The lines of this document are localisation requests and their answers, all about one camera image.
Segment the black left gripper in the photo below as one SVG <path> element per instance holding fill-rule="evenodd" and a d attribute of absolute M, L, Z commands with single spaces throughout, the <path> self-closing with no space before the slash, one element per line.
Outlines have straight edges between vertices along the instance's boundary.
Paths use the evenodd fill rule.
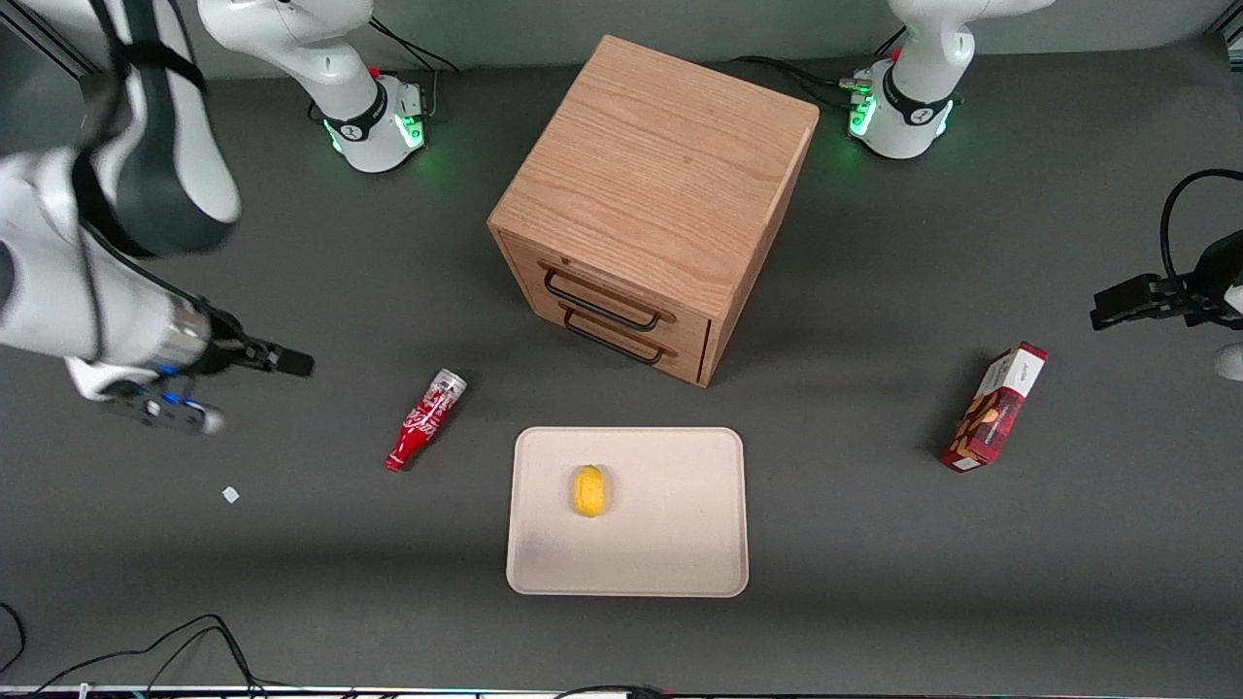
<path fill-rule="evenodd" d="M 1213 243 L 1199 254 L 1193 270 L 1177 274 L 1168 252 L 1168 233 L 1158 233 L 1158 251 L 1166 271 L 1167 291 L 1158 305 L 1157 318 L 1181 317 L 1188 327 L 1219 323 L 1242 327 L 1241 275 L 1242 231 L 1237 230 Z M 1116 323 L 1154 317 L 1161 297 L 1161 279 L 1141 274 L 1122 284 L 1112 284 L 1093 299 L 1093 330 L 1108 330 Z"/>

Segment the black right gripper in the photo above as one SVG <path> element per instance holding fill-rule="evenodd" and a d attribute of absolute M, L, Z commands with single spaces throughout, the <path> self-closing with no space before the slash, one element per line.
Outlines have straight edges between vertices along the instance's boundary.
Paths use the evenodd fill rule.
<path fill-rule="evenodd" d="M 222 310 L 210 308 L 208 320 L 213 333 L 198 358 L 198 376 L 218 376 L 230 368 L 298 378 L 314 376 L 316 361 L 311 354 L 250 336 L 242 330 L 239 318 Z"/>

